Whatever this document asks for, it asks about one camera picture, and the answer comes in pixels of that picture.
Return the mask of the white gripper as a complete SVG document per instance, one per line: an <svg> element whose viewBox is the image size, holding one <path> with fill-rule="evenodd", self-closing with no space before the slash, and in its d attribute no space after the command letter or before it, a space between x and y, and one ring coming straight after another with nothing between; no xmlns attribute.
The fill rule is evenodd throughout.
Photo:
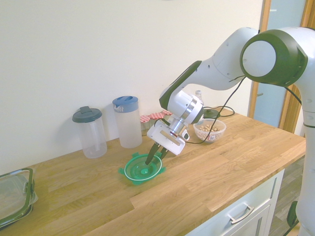
<svg viewBox="0 0 315 236"><path fill-rule="evenodd" d="M158 120L147 132L147 136L154 140L156 143L151 147L147 159L145 161L146 165L149 165L152 161L155 153L158 151L160 146L162 146L161 156L163 159L168 152L178 155L182 152L185 147L185 141L179 135L175 135L163 121Z"/></svg>

